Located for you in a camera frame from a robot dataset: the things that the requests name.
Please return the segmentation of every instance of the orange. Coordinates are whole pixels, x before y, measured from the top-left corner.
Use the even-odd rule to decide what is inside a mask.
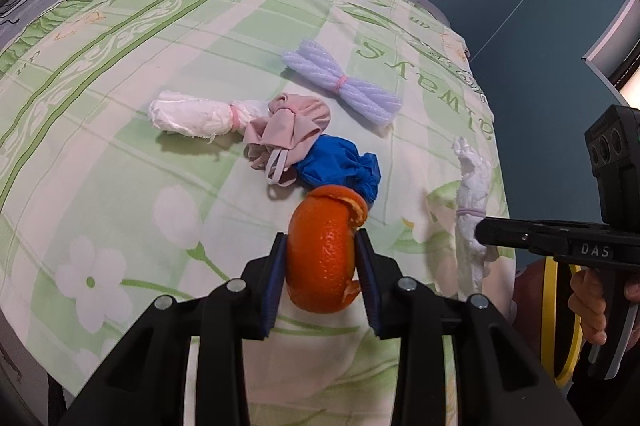
[[[344,186],[321,186],[300,202],[287,238],[287,290],[297,307],[329,314],[353,302],[353,235],[366,219],[367,203]]]

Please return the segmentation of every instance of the yellow object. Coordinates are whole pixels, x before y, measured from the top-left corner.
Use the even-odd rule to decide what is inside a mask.
[[[578,265],[569,266],[571,273],[580,270]],[[558,294],[558,263],[551,257],[545,259],[545,274],[542,285],[542,323],[540,333],[540,363],[546,372],[556,382],[558,388],[564,387],[571,374],[574,372],[578,356],[580,355],[580,345],[582,344],[582,329],[580,328],[580,318],[575,316],[574,333],[572,335],[569,354],[560,370],[556,374],[556,305]]]

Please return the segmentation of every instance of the crumpled white towel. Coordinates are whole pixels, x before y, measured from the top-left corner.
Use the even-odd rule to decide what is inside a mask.
[[[453,143],[460,161],[462,181],[456,195],[456,259],[458,261],[458,299],[466,301],[482,292],[482,279],[489,275],[489,262],[498,259],[494,246],[485,247],[475,237],[476,226],[486,216],[493,167],[469,146],[464,137]]]
[[[252,119],[268,117],[269,103],[221,102],[165,90],[151,102],[147,115],[158,130],[213,139],[235,130],[244,133]]]

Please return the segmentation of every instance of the screw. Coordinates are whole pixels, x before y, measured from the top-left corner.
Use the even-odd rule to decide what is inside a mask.
[[[403,276],[398,280],[398,288],[403,291],[415,291],[416,287],[418,287],[418,282],[409,276]]]
[[[174,299],[171,296],[167,296],[166,294],[163,296],[158,296],[156,301],[154,301],[154,305],[156,309],[164,311],[167,310],[171,305],[174,304]]]
[[[231,292],[242,292],[246,289],[246,282],[242,278],[233,278],[226,282],[226,288]]]
[[[469,301],[477,309],[485,309],[489,306],[489,300],[483,294],[474,294]]]

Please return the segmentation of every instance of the bed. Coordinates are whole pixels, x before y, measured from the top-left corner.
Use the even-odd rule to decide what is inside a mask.
[[[237,135],[207,142],[154,129],[146,109],[161,90],[322,96],[327,132],[378,156],[366,223],[374,248],[439,294],[457,291],[454,139],[491,160],[488,214],[508,214],[492,112],[464,40],[426,0],[14,0],[3,20],[0,308],[72,394],[158,295],[204,296],[265,255],[304,195],[267,190]],[[287,72],[280,55],[303,38],[401,96],[393,127],[370,127]],[[501,249],[484,282],[505,316],[514,270],[513,250]],[[269,339],[244,352],[252,424],[388,424],[399,343],[373,336],[360,299],[319,315],[284,293]],[[186,424],[197,340],[191,353]]]

